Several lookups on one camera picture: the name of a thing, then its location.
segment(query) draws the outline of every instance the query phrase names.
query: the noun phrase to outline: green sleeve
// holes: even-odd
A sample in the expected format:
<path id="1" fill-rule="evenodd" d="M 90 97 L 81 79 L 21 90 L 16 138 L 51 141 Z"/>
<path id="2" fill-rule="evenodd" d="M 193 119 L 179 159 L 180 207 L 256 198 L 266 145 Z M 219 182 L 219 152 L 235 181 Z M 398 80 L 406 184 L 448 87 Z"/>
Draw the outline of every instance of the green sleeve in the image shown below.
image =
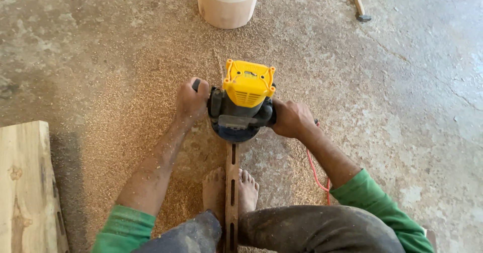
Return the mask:
<path id="1" fill-rule="evenodd" d="M 129 253 L 151 238 L 156 218 L 120 205 L 112 208 L 91 253 Z"/>
<path id="2" fill-rule="evenodd" d="M 397 207 L 365 169 L 330 193 L 341 205 L 361 208 L 381 219 L 394 230 L 407 253 L 433 252 L 423 228 Z"/>

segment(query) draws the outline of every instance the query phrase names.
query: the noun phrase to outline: hammer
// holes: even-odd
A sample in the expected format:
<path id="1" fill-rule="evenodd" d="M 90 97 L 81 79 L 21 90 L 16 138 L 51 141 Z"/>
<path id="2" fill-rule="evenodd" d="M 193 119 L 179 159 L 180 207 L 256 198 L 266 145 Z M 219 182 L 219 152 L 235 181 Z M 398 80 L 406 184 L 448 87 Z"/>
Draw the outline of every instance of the hammer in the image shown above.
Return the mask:
<path id="1" fill-rule="evenodd" d="M 372 17 L 370 15 L 367 15 L 366 12 L 364 11 L 364 7 L 362 6 L 361 0 L 354 0 L 355 7 L 357 8 L 357 20 L 359 22 L 369 22 Z"/>

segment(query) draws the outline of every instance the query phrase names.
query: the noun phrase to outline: slotted wooden strip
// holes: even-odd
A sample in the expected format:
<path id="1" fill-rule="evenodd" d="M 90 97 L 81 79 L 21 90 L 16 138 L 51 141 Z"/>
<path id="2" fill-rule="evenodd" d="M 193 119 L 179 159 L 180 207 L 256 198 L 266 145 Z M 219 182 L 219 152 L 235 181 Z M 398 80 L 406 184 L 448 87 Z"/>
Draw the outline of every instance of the slotted wooden strip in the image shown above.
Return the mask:
<path id="1" fill-rule="evenodd" d="M 226 144 L 225 253 L 238 252 L 238 145 Z"/>

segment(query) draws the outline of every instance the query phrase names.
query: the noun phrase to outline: plastic bucket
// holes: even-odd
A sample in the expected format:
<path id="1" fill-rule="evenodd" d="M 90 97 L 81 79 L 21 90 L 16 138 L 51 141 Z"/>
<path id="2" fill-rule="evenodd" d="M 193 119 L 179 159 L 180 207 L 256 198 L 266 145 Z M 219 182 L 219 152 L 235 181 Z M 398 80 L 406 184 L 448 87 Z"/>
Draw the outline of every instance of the plastic bucket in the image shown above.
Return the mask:
<path id="1" fill-rule="evenodd" d="M 198 0 L 198 9 L 210 25 L 233 29 L 250 21 L 256 3 L 257 0 Z"/>

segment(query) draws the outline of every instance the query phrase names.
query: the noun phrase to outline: label on router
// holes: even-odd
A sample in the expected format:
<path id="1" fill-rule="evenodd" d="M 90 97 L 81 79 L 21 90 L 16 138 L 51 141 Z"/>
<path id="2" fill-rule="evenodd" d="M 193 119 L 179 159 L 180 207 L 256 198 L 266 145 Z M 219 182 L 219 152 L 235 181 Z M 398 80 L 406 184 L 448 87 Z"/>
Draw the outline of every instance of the label on router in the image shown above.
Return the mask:
<path id="1" fill-rule="evenodd" d="M 232 115 L 220 115 L 218 117 L 218 124 L 220 126 L 232 129 L 246 129 L 251 123 L 256 123 L 257 119 L 248 117 L 239 117 Z"/>

